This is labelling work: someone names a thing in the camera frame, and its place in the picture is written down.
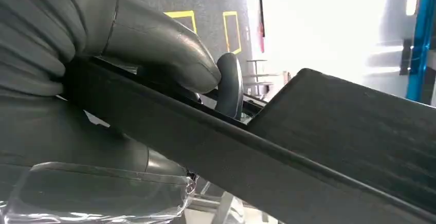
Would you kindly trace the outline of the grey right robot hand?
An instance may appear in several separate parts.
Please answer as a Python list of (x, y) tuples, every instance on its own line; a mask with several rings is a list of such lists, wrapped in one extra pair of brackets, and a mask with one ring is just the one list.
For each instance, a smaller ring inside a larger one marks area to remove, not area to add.
[(163, 221), (185, 168), (60, 98), (75, 56), (162, 67), (204, 94), (221, 73), (199, 37), (133, 0), (1, 0), (1, 221)]

